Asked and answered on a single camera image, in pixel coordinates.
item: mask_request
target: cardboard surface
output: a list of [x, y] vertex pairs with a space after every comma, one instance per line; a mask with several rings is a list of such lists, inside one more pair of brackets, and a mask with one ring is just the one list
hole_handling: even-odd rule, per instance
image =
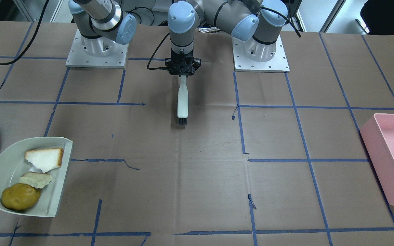
[[[0, 22], [0, 60], [35, 25]], [[0, 153], [74, 142], [57, 216], [0, 211], [0, 245], [394, 245], [358, 133], [394, 113], [394, 37], [283, 32], [284, 74], [234, 72], [229, 35], [196, 32], [183, 129], [178, 78], [146, 69], [168, 28], [137, 28], [125, 70], [66, 68], [76, 26], [53, 23], [0, 67]]]

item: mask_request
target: white brush handle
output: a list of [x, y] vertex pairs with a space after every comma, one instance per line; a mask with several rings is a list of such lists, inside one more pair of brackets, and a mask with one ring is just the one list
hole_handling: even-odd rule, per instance
[[188, 88], [186, 87], [186, 76], [179, 76], [180, 87], [177, 97], [177, 117], [188, 118]]

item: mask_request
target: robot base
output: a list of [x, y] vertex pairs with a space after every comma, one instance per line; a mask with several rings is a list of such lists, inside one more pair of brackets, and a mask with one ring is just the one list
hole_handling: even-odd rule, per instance
[[247, 57], [245, 54], [246, 49], [244, 48], [244, 44], [245, 42], [232, 38], [235, 71], [284, 73], [290, 70], [280, 36], [276, 41], [276, 52], [274, 57], [267, 62], [257, 62]]
[[121, 45], [111, 41], [113, 52], [107, 56], [91, 56], [83, 49], [82, 36], [77, 30], [71, 50], [66, 61], [67, 67], [99, 67], [99, 68], [125, 68], [127, 61], [127, 50], [129, 45]]

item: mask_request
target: silver metal ring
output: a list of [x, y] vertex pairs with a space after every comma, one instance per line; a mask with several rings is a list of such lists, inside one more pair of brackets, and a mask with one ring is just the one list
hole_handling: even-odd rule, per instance
[[114, 5], [115, 5], [115, 14], [108, 22], [100, 23], [100, 22], [98, 22], [98, 20], [91, 18], [92, 24], [96, 28], [98, 28], [102, 31], [107, 31], [107, 30], [114, 28], [118, 24], [119, 20], [121, 19], [122, 10], [121, 10], [121, 7], [119, 6], [119, 4], [117, 4], [116, 2], [114, 3]]

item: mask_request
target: white bread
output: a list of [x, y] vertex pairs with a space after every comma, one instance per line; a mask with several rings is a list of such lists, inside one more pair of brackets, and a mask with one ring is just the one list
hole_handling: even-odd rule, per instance
[[42, 189], [47, 186], [52, 179], [53, 177], [47, 173], [27, 172], [19, 178], [19, 182], [31, 185], [37, 189]]
[[62, 157], [62, 148], [29, 150], [25, 153], [25, 159], [31, 162], [36, 168], [42, 170], [43, 173], [61, 167]]

